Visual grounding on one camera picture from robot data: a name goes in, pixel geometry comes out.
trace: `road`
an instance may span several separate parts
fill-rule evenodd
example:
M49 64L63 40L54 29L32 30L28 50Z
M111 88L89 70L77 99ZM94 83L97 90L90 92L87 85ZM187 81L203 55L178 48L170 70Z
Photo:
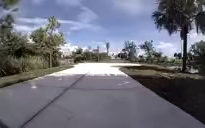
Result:
M118 67L88 63L0 89L8 128L205 128Z

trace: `grass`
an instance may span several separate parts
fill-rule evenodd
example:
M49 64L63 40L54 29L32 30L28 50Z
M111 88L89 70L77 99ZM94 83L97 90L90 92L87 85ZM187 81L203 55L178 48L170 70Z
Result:
M54 72L62 71L68 68L71 68L72 66L64 65L54 68L48 68L48 69L41 69L41 70L34 70L31 72L24 72L21 74L13 75L13 76L6 76L0 78L0 88L7 87L19 82L31 80L37 77L41 77L47 74L51 74Z
M205 124L205 77L160 66L143 65L121 70Z

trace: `sky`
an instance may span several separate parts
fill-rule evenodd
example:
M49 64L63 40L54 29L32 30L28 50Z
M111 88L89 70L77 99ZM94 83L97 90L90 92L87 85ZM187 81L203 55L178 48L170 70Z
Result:
M14 27L29 34L55 16L72 49L99 45L105 51L105 42L110 42L110 51L117 53L125 40L137 45L153 40L158 51L173 56L181 52L180 35L157 30L151 18L156 7L156 0L22 0ZM205 35L191 31L189 46L202 39Z

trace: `white cloud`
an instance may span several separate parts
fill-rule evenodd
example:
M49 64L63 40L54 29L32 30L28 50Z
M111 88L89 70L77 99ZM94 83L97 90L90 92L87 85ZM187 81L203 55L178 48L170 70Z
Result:
M56 3L59 5L81 6L81 1L82 0L56 0Z
M81 23L90 23L98 18L97 14L89 8L82 7L81 9L83 11L77 16Z
M97 26L97 25L93 25L90 23L84 23L84 22L78 22L78 21L71 21L71 20L61 20L58 19L58 21L61 24L65 24L67 25L67 29L69 29L69 31L77 31L77 30L84 30L84 29L88 29L88 30L92 30L92 31L97 31L100 30L101 27ZM36 27L43 27L45 26L47 23L47 19L46 18L17 18L16 19L16 28L17 30L20 31L30 31L30 30L34 30L36 29Z
M153 5L151 5L153 0L149 0L149 2L144 0L115 0L113 2L114 7L131 15L151 11L151 7L153 7Z
M41 4L42 2L44 2L45 0L31 0L31 2L35 5Z
M195 31L192 31L191 33L189 33L188 36L188 46L191 46L192 44L199 42L201 40L205 41L205 34L201 34L201 33L196 33Z
M82 0L56 0L56 3L60 6L77 6L82 11L77 15L77 22L82 25L77 25L72 27L72 30L79 30L82 28L91 28L93 30L98 30L99 27L94 28L95 25L90 25L94 20L98 19L98 15L93 12L88 7L82 4Z
M26 33L32 32L34 30L33 27L30 27L28 25L17 25L17 24L14 25L14 29L17 31L26 32Z
M174 53L181 52L181 45L177 43L160 42L155 45L155 48L161 51L164 55L168 57L173 57Z

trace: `sidewalk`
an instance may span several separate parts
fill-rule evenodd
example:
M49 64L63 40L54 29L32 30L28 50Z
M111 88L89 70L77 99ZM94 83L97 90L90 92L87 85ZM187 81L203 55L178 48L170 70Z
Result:
M80 64L0 89L0 119L9 128L205 128L115 66Z
M0 89L0 120L9 128L21 127L86 73L77 66Z

